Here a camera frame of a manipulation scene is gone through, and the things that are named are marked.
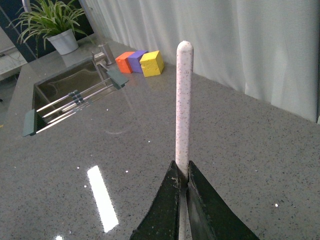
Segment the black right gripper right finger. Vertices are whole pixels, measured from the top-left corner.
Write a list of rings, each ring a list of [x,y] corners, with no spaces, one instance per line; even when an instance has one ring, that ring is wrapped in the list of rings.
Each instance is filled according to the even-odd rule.
[[[187,209],[194,240],[257,240],[258,237],[233,213],[217,191],[189,162]]]

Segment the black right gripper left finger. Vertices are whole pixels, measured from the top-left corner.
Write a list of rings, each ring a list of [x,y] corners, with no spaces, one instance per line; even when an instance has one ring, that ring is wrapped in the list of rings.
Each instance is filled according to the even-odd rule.
[[[131,240],[177,240],[180,227],[180,180],[175,161],[171,161],[157,194]]]

